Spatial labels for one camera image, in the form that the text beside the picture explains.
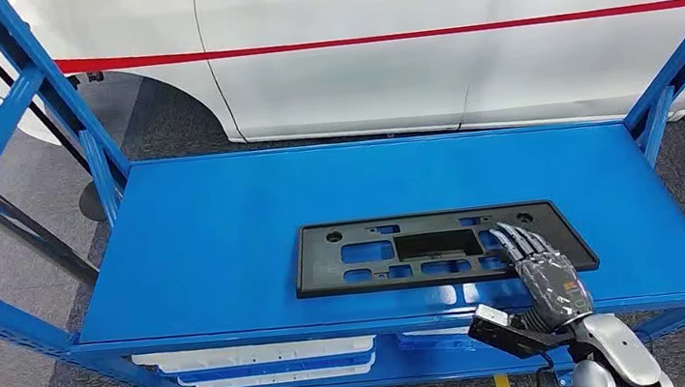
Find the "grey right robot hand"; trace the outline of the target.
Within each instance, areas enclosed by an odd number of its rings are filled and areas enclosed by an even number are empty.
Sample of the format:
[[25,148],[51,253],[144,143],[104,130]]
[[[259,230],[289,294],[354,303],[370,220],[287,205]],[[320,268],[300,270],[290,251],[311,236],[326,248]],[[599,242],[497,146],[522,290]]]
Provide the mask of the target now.
[[551,333],[593,313],[592,297],[575,266],[544,237],[507,223],[498,223],[488,233],[510,256],[533,298],[532,308],[516,316],[518,327]]

